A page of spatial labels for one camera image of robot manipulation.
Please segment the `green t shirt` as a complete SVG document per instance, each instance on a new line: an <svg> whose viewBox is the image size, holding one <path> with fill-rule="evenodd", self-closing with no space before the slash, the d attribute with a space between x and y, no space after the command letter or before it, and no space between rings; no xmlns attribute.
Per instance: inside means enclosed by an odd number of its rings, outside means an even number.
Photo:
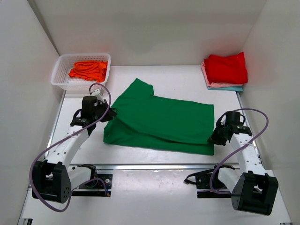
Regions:
<svg viewBox="0 0 300 225"><path fill-rule="evenodd" d="M214 154L208 138L214 129L214 106L158 97L152 85L135 79L115 100L117 115L104 128L106 144Z"/></svg>

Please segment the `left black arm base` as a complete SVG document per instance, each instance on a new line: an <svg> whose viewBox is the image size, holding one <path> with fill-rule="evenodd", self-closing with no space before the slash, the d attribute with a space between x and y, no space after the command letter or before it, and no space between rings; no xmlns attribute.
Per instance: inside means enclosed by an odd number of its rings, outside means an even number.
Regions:
<svg viewBox="0 0 300 225"><path fill-rule="evenodd" d="M110 197L113 174L100 172L95 165L81 164L68 170L72 196Z"/></svg>

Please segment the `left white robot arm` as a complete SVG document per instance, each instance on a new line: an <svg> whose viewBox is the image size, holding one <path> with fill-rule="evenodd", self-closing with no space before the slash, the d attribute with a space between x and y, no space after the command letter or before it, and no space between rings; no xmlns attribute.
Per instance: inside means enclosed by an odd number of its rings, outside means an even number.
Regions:
<svg viewBox="0 0 300 225"><path fill-rule="evenodd" d="M73 115L66 137L54 144L53 150L45 159L37 159L31 166L30 184L33 197L41 201L65 203L78 186L96 185L98 175L94 165L70 164L96 128L96 124L110 121L116 115L109 102L101 97L83 97L82 107Z"/></svg>

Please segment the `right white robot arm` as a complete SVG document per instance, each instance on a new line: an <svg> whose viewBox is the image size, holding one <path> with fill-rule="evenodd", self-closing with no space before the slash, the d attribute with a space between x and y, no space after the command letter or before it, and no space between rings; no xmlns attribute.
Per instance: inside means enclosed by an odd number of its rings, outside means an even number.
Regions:
<svg viewBox="0 0 300 225"><path fill-rule="evenodd" d="M239 109L227 111L217 120L208 142L223 146L230 143L234 151L214 168L210 190L218 195L230 194L235 210L268 216L278 180L263 167L253 145L259 135L253 135L245 122Z"/></svg>

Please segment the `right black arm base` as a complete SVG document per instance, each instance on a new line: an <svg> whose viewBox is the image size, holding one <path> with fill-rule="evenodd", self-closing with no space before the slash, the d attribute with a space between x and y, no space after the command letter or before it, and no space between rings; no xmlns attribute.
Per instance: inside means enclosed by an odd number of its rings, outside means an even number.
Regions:
<svg viewBox="0 0 300 225"><path fill-rule="evenodd" d="M216 194L210 190L210 178L215 168L195 172L184 179L187 185L195 185L198 199L231 198L231 194Z"/></svg>

